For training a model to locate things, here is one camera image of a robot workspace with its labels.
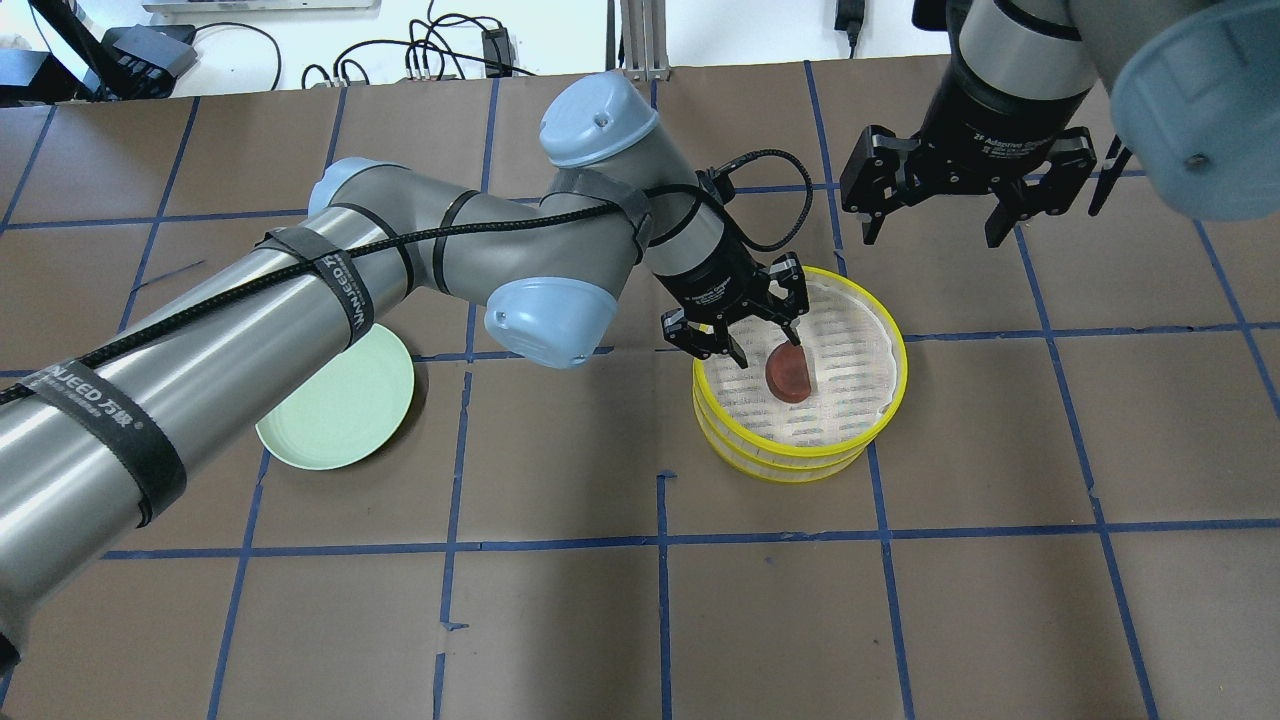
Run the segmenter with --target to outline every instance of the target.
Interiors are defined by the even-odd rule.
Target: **plate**
[[[268,413],[257,437],[271,455],[303,470],[333,470],[367,457],[404,420],[413,360],[396,333],[370,328]]]

